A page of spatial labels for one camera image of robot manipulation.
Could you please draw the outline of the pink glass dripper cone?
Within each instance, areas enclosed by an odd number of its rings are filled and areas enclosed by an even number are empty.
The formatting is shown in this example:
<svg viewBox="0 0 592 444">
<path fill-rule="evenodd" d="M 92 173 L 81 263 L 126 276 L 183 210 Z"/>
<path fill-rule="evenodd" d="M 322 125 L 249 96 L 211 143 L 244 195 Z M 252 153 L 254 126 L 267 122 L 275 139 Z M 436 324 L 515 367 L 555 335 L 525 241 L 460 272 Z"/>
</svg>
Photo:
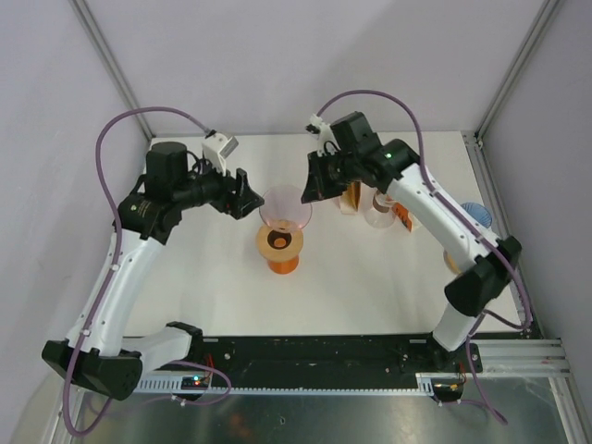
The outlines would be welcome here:
<svg viewBox="0 0 592 444">
<path fill-rule="evenodd" d="M 263 222 L 274 231 L 291 233 L 304 229 L 312 218 L 312 205 L 302 203 L 302 190 L 293 185 L 277 185 L 264 194 L 259 208 Z"/>
</svg>

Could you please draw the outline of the orange glass beaker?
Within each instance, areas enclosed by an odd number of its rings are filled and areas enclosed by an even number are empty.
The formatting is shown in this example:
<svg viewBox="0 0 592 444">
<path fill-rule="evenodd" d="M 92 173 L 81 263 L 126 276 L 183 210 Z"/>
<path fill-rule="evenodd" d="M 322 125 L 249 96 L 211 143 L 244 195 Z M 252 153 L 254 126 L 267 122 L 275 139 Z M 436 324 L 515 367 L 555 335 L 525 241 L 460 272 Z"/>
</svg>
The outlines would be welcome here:
<svg viewBox="0 0 592 444">
<path fill-rule="evenodd" d="M 293 272 L 298 267 L 299 262 L 300 257 L 294 256 L 293 258 L 283 262 L 268 260 L 267 265 L 269 269 L 274 273 L 279 275 L 287 275 Z"/>
</svg>

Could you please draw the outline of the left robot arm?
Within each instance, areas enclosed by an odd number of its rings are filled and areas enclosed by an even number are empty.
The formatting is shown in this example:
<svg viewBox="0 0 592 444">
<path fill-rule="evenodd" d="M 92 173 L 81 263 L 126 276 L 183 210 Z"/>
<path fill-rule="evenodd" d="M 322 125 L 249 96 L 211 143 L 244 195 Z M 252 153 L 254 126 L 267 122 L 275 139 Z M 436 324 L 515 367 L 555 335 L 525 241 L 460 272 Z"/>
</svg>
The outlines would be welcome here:
<svg viewBox="0 0 592 444">
<path fill-rule="evenodd" d="M 125 339 L 124 332 L 142 284 L 183 211 L 211 205 L 240 220 L 263 205 L 247 173 L 226 168 L 237 144 L 233 137 L 211 134 L 202 142 L 202 156 L 182 142 L 152 145 L 144 173 L 115 209 L 111 245 L 92 296 L 66 338 L 43 347 L 43 360 L 67 385 L 123 401 L 154 370 L 174 361 L 192 370 L 203 362 L 198 327 L 169 322 L 136 339 Z"/>
</svg>

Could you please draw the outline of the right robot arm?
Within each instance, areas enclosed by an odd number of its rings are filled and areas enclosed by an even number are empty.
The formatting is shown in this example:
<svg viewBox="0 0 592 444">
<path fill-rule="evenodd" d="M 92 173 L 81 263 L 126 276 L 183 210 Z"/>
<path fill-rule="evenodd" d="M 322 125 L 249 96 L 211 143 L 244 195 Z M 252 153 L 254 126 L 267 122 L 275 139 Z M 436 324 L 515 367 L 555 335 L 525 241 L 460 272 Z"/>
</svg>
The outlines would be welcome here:
<svg viewBox="0 0 592 444">
<path fill-rule="evenodd" d="M 470 217 L 421 166 L 419 153 L 401 139 L 383 143 L 363 113 L 332 124 L 313 115 L 306 129 L 317 148 L 307 155 L 303 203 L 332 199 L 360 181 L 409 210 L 457 265 L 460 273 L 444 289 L 447 305 L 426 348 L 434 369 L 450 370 L 478 317 L 512 281 L 520 242 L 501 239 Z"/>
</svg>

